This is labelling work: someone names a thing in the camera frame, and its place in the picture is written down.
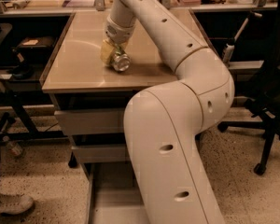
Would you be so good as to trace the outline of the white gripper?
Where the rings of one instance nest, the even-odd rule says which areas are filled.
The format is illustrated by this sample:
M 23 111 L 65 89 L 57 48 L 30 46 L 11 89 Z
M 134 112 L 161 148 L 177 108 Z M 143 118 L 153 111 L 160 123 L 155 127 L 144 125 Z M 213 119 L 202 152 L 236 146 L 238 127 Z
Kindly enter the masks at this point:
M 103 63 L 110 65 L 120 44 L 123 51 L 128 46 L 128 40 L 133 35 L 135 17 L 112 17 L 106 19 L 105 33 L 109 39 L 105 39 L 101 46 L 100 59 Z

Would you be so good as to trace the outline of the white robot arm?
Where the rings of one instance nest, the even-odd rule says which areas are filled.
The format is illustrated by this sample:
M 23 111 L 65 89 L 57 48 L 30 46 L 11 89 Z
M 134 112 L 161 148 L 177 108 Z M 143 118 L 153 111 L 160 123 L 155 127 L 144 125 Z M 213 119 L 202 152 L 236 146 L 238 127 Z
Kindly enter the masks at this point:
M 107 61 L 140 22 L 176 80 L 138 92 L 124 134 L 150 224 L 225 224 L 195 137 L 222 120 L 234 97 L 230 71 L 206 41 L 157 0 L 114 0 Z

